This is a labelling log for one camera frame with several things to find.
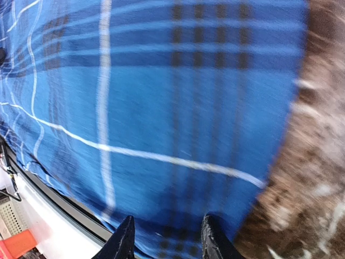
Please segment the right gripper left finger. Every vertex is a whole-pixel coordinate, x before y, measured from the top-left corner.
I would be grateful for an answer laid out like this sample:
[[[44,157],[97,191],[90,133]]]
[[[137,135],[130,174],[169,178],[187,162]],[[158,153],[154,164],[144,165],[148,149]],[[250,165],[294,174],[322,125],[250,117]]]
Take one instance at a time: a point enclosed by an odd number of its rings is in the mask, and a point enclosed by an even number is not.
[[[134,259],[135,222],[127,216],[92,259]]]

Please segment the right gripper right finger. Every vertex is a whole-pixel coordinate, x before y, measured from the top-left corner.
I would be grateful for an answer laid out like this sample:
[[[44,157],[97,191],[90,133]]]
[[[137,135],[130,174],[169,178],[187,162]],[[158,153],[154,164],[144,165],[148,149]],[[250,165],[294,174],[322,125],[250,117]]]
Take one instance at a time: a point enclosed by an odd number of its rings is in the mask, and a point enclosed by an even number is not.
[[[203,218],[201,241],[203,259],[244,259],[212,214],[206,214]]]

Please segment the dark blue plaid shirt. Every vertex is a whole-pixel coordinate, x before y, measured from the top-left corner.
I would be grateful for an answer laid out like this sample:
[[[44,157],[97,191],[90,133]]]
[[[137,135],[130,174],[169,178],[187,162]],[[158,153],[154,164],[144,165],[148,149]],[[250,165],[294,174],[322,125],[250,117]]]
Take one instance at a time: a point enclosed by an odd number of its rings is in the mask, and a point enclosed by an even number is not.
[[[17,164],[143,258],[233,239],[286,133],[306,1],[1,1],[1,135]]]

